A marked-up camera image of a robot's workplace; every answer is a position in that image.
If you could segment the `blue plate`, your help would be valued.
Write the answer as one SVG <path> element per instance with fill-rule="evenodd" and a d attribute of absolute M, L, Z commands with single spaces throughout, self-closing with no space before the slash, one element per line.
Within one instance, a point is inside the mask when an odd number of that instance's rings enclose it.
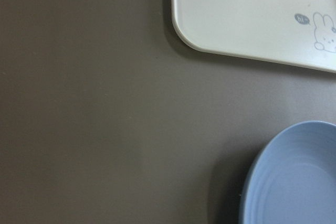
<path fill-rule="evenodd" d="M 239 223 L 335 223 L 335 125 L 294 124 L 257 155 L 245 179 Z"/>

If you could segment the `cream rabbit tray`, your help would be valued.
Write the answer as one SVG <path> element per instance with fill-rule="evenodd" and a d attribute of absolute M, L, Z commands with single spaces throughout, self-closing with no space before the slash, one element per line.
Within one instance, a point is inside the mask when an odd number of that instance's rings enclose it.
<path fill-rule="evenodd" d="M 171 0 L 189 47 L 335 72 L 335 0 Z"/>

